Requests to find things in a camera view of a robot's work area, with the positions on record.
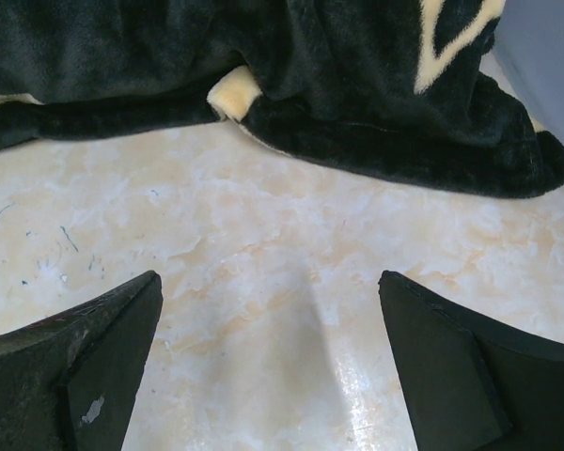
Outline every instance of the beige tile floor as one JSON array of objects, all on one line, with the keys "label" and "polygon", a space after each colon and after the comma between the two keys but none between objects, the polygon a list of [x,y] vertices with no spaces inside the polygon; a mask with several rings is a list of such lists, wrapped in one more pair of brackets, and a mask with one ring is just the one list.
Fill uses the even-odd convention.
[{"label": "beige tile floor", "polygon": [[0,334],[149,269],[164,311],[125,451],[414,450],[381,272],[564,342],[564,188],[400,186],[231,124],[0,154]]}]

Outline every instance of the cream trim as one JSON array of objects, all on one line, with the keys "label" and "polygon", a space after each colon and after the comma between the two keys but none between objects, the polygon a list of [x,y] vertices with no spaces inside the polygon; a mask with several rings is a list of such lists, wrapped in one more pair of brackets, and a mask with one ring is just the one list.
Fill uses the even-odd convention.
[{"label": "cream trim", "polygon": [[13,94],[10,96],[0,96],[0,104],[6,103],[7,101],[20,101],[22,103],[42,105],[42,103],[36,100],[31,94]]},{"label": "cream trim", "polygon": [[536,120],[533,116],[529,114],[528,117],[530,118],[530,121],[533,124],[533,130],[535,131],[535,133],[547,132],[545,126],[541,124],[538,120]]},{"label": "cream trim", "polygon": [[262,146],[264,146],[265,148],[268,148],[269,150],[271,150],[272,152],[275,153],[279,153],[280,155],[284,155],[285,157],[292,157],[292,155],[290,155],[289,153],[285,152],[284,150],[279,150],[277,148],[273,148],[272,146],[270,146],[269,144],[261,141],[259,138],[257,138],[254,134],[252,134],[250,131],[248,131],[248,129],[246,127],[244,127],[244,125],[238,124],[239,128],[241,129],[241,131],[246,134],[247,136],[249,136],[250,138],[254,139],[255,141],[257,141],[259,144],[261,144]]},{"label": "cream trim", "polygon": [[255,99],[262,94],[249,68],[240,66],[209,91],[207,102],[222,119],[229,117],[241,122]]},{"label": "cream trim", "polygon": [[483,0],[477,17],[437,55],[434,51],[434,35],[445,1],[420,0],[422,36],[415,94],[421,94],[431,87],[456,55],[470,45],[490,21],[501,16],[506,3],[506,0]]}]

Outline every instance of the white marble tile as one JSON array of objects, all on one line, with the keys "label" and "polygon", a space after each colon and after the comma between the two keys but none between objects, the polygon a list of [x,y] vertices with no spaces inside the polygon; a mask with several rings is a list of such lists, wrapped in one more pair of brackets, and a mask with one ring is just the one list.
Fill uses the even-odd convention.
[{"label": "white marble tile", "polygon": [[229,123],[0,153],[0,334],[149,269],[164,311],[125,451],[414,450],[381,272],[564,342],[564,188],[401,186]]}]

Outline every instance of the blanket fold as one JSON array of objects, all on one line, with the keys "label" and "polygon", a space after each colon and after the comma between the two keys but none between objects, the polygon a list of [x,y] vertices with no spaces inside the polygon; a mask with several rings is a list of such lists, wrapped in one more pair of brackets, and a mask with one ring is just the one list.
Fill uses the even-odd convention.
[{"label": "blanket fold", "polygon": [[493,197],[564,147],[479,71],[505,0],[0,1],[0,149],[230,118],[265,146]]}]

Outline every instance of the black fleece blanket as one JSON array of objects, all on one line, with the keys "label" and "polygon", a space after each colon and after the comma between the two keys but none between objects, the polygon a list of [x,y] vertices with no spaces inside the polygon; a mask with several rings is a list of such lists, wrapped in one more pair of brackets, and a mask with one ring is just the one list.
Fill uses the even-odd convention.
[{"label": "black fleece blanket", "polygon": [[0,149],[229,118],[356,174],[544,194],[564,147],[478,70],[504,2],[0,0]]}]

